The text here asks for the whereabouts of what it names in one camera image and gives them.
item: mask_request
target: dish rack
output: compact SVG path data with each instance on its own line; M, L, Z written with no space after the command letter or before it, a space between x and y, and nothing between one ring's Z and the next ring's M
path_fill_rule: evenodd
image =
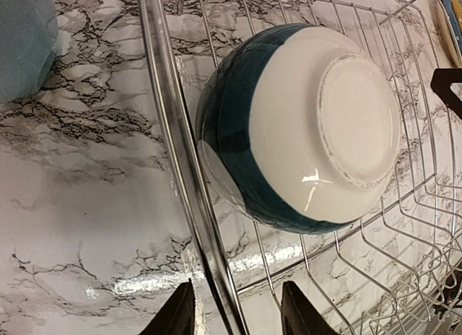
M441 67L442 52L423 8L415 4L418 0L383 0L390 2L386 5L388 9L380 6L382 0L376 1L379 7L354 0L265 0L266 3L271 1L265 6L270 6L282 23L295 22L291 8L298 6L300 12L303 6L303 11L310 13L310 22L335 28L355 38L378 61L397 94L403 118L403 148L395 177L375 211L355 226L334 232L319 248L309 247L309 237L298 236L294 244L300 247L301 257L294 261L274 269L268 252L271 243L262 235L263 228L253 223L263 275L239 286L230 268L196 151L180 67L175 58L175 52L179 52L174 50L170 37L168 16L181 16L186 1L169 0L168 13L165 0L139 0L139 7L165 146L204 276L227 332L250 334L248 315L241 305L243 296L248 293L270 292L275 306L280 308L278 283L292 276L294 271L303 271L303 279L324 298L339 321L335 329L340 334L423 334L422 329L431 322L435 326L426 334L437 334L446 317L452 316L457 323L462 318L456 309L461 294L457 281L462 276L462 268L458 267L462 258L459 243L462 200L458 195L462 187L456 165L460 126L457 118L430 89L431 71ZM204 52L216 67L220 53L214 47L217 36L207 14L208 3L207 0L194 1L208 45ZM247 19L250 33L255 34L256 16L249 0L231 1ZM331 13L324 14L324 8L318 10L321 5L327 6ZM400 240L407 240L407 244L396 251L371 239L377 237L374 233L381 231L392 232ZM371 273L370 266L366 269L350 260L346 247L353 244L361 244L397 266L399 279L387 282ZM335 301L335 295L330 295L312 270L316 259L322 259L328 252L334 252L336 260L348 268L350 274L361 277L381 293L378 302L362 310L359 317L348 315L344 300ZM417 257L414 263L404 258L409 252ZM453 294L447 297L446 291L450 288ZM435 319L434 309L442 312L441 319Z

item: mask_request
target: bowl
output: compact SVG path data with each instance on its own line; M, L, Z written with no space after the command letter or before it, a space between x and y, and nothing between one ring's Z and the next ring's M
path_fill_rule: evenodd
M201 93L210 183L251 218L318 234L368 213L398 155L401 119L380 68L348 37L306 24L237 47Z

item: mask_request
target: marble surface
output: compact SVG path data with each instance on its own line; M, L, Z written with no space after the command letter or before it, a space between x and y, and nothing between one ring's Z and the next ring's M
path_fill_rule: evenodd
M347 1L387 12L398 7L394 0ZM193 116L214 62L198 0L185 0L182 14L178 14L178 2L165 0L165 9ZM277 0L246 2L257 31L284 22ZM38 94L0 106L0 181L4 185L0 191L0 334L137 334L174 288L188 278L196 290L196 333L225 334L191 243L163 147L137 1L55 3L60 54L49 79ZM290 22L315 21L306 1L282 3ZM434 3L419 0L417 5L435 41L440 65L448 66L433 22ZM204 0L204 6L220 61L250 36L248 21L240 0ZM324 25L341 29L330 3L313 6ZM409 140L403 136L396 177L384 196L384 206L397 199L398 191L403 195L411 190L413 181L418 184L434 173L433 141L437 180L442 186L432 181L427 189L421 188L402 203L407 216L399 208L387 212L365 228L366 240L360 233L345 240L341 255L329 248L310 259L313 280L300 265L276 279L274 286L280 300L282 282L295 280L336 329L344 330L346 325L332 305L355 328L363 317L364 334L369 334L370 319L392 310L390 298L383 297L388 291L404 305L400 315L405 318L406 311L413 313L406 305L419 302L420 296L412 289L416 276L424 292L431 293L436 283L433 276L444 274L437 254L426 256L425 264L419 262L424 254L450 242L444 228L452 229L453 217L444 211L458 210L460 203L439 200L441 228L437 232L432 226L435 212L426 206L435 205L431 194L436 190L451 199L452 188L444 185L453 179L461 184L462 174L456 170L453 177L448 114L428 90L437 64L417 10L406 9L401 18L419 59L428 110L401 20L393 22L396 38L389 25L382 28L390 68L373 15L360 12L366 43L354 10L350 6L338 6L338 10L347 34L364 48L370 46L373 58L384 68L408 128ZM450 121L457 157L462 124L452 116ZM210 191L236 285L244 287L264 278L253 222ZM380 204L370 216L379 211ZM457 230L462 217L454 220ZM299 236L259 229L272 272L302 258ZM306 251L315 253L333 239L333 235L304 237ZM457 257L452 253L450 259ZM415 271L409 266L416 266ZM369 282L368 277L378 283ZM240 301L252 334L281 333L278 309L267 284L240 294ZM391 316L380 324L390 320L396 323Z

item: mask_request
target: metal rack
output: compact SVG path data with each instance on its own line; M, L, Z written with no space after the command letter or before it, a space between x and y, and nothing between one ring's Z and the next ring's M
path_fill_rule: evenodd
M236 1L239 1L250 31L254 34L256 28L248 0ZM229 334L249 334L246 314L240 303L243 295L258 288L268 288L279 307L276 283L301 268L305 270L305 278L317 288L341 320L341 324L337 326L341 334L415 334L416 329L424 328L433 319L435 306L446 311L446 315L452 314L458 319L459 314L454 307L461 291L457 291L453 300L445 300L443 297L445 288L456 285L458 272L461 271L457 268L457 263L462 257L459 243L462 216L458 211L458 205L462 202L458 192L462 187L459 185L456 170L455 120L442 103L432 107L429 99L431 90L428 70L421 65L412 26L406 18L407 12L419 19L422 38L430 46L432 66L439 68L440 60L433 40L435 36L430 32L422 10L414 4L418 0L391 0L396 3L393 11L345 0L274 0L285 23L294 22L289 20L289 8L286 7L287 2L291 1L307 6L313 23L317 25L326 23L348 36L352 32L349 26L356 25L356 36L359 36L362 46L375 60L380 59L384 72L398 94L404 124L404 153L403 158L398 161L395 178L389 187L389 192L394 193L395 198L384 197L376 213L361 219L356 227L346 232L335 232L330 243L311 253L308 253L306 238L301 235L296 244L301 246L302 258L282 269L271 270L261 228L254 223L264 275L237 288L197 155L164 1L139 0L147 62L165 145L204 275L227 331ZM184 2L185 0L178 0L176 14L182 13ZM197 0L197 4L204 21L209 56L217 66L219 57L214 47L213 30L206 13L205 0ZM330 7L333 22L324 21L323 16L317 13L316 6L319 4ZM418 94L414 93L411 83L417 84ZM432 116L435 110L440 113L438 118ZM448 138L444 143L435 137L435 132L441 131L440 126L435 129L441 120L445 120L444 134ZM442 145L448 148L443 154L440 152ZM401 169L407 169L405 179L410 182L409 186L404 185ZM409 211L410 206L413 207L413 212ZM398 221L390 220L392 214L399 214ZM418 235L400 227L399 220L418 225L431 235ZM370 239L371 227L406 238L411 243L410 250L416 249L414 243L423 247L424 252L419 253L419 262L410 264L399 255L380 247ZM346 258L342 248L343 244L351 240L360 241L367 249L392 261L400 268L402 278L391 285L357 267ZM329 250L335 250L337 258L352 274L361 276L382 292L376 307L363 310L358 319L346 316L342 307L332 300L332 295L328 295L311 269L313 261ZM451 283L447 282L448 277L453 278ZM434 321L436 326L428 334L437 334L444 320L445 318Z

